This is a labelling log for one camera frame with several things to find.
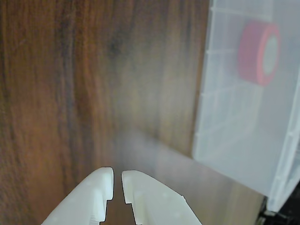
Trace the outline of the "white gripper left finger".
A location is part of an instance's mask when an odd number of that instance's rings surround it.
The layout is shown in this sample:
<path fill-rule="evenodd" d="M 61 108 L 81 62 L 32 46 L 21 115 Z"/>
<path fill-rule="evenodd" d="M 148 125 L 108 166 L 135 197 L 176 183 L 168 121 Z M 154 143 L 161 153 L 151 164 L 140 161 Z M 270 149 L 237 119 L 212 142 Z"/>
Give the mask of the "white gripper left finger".
<path fill-rule="evenodd" d="M 80 182 L 49 214 L 44 225 L 98 225 L 113 199 L 114 173 L 101 167 Z"/>

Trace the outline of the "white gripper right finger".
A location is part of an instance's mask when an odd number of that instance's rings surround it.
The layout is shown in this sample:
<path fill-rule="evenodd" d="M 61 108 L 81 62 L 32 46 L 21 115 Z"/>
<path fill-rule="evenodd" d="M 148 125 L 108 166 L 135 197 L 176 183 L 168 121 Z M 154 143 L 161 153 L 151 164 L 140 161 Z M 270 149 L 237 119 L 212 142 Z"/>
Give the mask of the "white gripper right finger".
<path fill-rule="evenodd" d="M 184 196 L 136 170 L 121 174 L 124 199 L 137 225 L 200 225 Z"/>

